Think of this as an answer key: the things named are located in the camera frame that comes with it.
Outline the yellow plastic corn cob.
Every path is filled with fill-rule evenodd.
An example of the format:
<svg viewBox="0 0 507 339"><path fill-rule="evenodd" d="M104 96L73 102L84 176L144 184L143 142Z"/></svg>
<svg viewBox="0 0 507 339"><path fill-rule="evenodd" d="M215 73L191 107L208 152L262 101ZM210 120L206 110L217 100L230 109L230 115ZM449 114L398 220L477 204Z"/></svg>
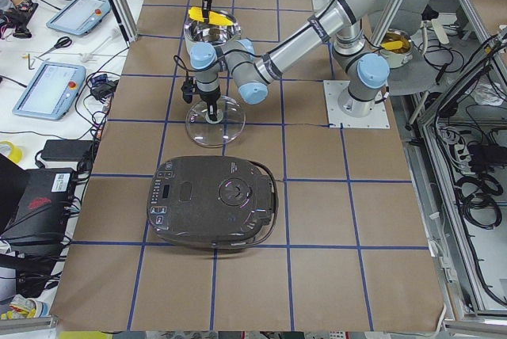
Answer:
<svg viewBox="0 0 507 339"><path fill-rule="evenodd" d="M232 26L234 24L233 19L228 17L225 13L211 10L204 13L204 11L197 6L192 6L188 11L188 15L191 20L211 25Z"/></svg>

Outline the glass pot lid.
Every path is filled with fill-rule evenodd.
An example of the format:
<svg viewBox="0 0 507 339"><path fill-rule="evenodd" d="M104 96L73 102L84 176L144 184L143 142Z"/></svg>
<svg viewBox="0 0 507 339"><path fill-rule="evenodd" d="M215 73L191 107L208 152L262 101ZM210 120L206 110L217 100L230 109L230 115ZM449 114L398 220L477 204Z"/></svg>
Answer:
<svg viewBox="0 0 507 339"><path fill-rule="evenodd" d="M216 120L212 120L204 101L193 105L185 120L188 137L203 147L220 147L241 135L246 114L235 99L221 96L215 116Z"/></svg>

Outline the pale green electric pot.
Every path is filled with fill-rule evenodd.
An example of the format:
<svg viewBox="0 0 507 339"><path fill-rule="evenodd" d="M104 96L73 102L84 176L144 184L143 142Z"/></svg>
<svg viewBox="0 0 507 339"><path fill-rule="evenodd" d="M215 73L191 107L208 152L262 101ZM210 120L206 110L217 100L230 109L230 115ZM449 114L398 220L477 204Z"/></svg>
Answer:
<svg viewBox="0 0 507 339"><path fill-rule="evenodd" d="M201 21L195 21L190 16L187 16L184 23L184 37L188 53L190 53L195 43L198 42L222 46L230 40L239 40L242 37L241 26L233 14L225 10L216 10L215 12L231 20L233 25L210 25Z"/></svg>

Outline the black rice cooker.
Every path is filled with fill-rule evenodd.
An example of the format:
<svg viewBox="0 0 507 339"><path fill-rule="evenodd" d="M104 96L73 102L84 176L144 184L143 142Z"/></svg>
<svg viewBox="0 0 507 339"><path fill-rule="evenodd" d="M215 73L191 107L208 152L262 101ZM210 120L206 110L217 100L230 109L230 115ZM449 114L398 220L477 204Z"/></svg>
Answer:
<svg viewBox="0 0 507 339"><path fill-rule="evenodd" d="M200 249L243 249L266 241L278 216L273 173L231 156L181 156L154 173L147 220L166 242Z"/></svg>

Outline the far blue teach pendant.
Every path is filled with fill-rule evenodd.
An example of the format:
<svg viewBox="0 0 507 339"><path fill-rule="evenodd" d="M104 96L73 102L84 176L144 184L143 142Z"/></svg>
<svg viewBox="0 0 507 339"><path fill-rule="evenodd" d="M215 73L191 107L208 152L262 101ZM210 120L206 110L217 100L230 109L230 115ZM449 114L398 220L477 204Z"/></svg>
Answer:
<svg viewBox="0 0 507 339"><path fill-rule="evenodd" d="M100 24L110 11L108 0L72 0L46 26L55 31L83 36Z"/></svg>

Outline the blue teach pendant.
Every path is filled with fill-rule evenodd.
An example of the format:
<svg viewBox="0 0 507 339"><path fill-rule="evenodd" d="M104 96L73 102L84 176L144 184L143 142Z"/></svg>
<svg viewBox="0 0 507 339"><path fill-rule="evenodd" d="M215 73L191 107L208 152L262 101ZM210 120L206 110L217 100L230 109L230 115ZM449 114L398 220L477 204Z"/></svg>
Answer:
<svg viewBox="0 0 507 339"><path fill-rule="evenodd" d="M85 78L84 66L43 61L13 107L13 114L59 120L69 111Z"/></svg>
<svg viewBox="0 0 507 339"><path fill-rule="evenodd" d="M46 26L55 31L83 36L100 24L110 11L108 0L72 0Z"/></svg>

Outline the black scissors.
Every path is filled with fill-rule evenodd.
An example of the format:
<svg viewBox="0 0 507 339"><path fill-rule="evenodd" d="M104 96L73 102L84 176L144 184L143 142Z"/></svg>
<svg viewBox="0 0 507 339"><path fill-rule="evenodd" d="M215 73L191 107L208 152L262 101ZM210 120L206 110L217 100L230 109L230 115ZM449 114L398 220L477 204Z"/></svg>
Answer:
<svg viewBox="0 0 507 339"><path fill-rule="evenodd" d="M62 36L48 50L39 54L39 57L43 57L44 55L47 55L60 48L68 48L72 45L72 43L73 40L69 36Z"/></svg>

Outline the black power adapter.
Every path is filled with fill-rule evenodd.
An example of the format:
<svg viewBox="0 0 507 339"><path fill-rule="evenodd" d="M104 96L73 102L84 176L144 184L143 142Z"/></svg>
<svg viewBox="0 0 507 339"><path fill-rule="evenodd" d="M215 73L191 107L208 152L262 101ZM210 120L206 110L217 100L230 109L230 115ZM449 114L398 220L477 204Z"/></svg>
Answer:
<svg viewBox="0 0 507 339"><path fill-rule="evenodd" d="M90 154L92 143L91 140L49 139L36 154L35 163L44 168L45 162L79 162Z"/></svg>

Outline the near blue teach pendant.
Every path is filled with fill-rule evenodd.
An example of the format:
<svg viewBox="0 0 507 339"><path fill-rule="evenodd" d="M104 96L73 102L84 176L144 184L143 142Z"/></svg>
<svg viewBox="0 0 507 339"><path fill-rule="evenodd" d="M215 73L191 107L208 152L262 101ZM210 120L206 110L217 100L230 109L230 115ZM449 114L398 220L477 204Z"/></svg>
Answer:
<svg viewBox="0 0 507 339"><path fill-rule="evenodd" d="M43 61L13 107L13 114L59 120L69 111L85 78L84 66Z"/></svg>

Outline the steel bowl on chair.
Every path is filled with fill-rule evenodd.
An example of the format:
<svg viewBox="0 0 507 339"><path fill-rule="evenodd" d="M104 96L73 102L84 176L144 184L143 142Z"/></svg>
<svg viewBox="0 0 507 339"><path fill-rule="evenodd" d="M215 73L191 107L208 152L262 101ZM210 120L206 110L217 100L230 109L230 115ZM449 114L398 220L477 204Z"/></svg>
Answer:
<svg viewBox="0 0 507 339"><path fill-rule="evenodd" d="M391 69L406 65L413 58L413 44L403 31L389 29L381 41L380 54Z"/></svg>

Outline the black laptop computer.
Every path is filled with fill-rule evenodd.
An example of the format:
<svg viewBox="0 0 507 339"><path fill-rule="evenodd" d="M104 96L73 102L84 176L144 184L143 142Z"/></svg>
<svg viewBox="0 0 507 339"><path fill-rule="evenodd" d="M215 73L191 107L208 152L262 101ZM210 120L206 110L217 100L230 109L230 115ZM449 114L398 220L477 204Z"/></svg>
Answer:
<svg viewBox="0 0 507 339"><path fill-rule="evenodd" d="M22 169L1 156L1 240L32 253L60 247L76 183L71 168Z"/></svg>

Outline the yellow tape roll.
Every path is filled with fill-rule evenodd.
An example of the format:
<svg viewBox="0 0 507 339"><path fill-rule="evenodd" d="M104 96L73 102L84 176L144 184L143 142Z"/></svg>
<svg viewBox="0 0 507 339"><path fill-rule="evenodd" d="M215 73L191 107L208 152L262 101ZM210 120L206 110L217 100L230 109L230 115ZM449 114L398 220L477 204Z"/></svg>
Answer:
<svg viewBox="0 0 507 339"><path fill-rule="evenodd" d="M22 158L23 153L20 147L15 146L10 141L0 142L0 152L3 156L8 158L10 161L18 164Z"/></svg>

